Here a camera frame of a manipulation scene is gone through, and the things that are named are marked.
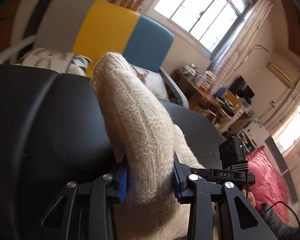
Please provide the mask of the person's right hand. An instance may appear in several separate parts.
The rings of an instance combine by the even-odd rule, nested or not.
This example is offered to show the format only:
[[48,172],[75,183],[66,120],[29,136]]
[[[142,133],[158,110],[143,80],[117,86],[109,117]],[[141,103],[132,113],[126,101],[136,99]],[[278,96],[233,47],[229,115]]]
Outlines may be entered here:
[[248,201],[253,206],[253,208],[255,208],[255,206],[256,206],[255,197],[254,197],[253,193],[250,191],[248,192]]

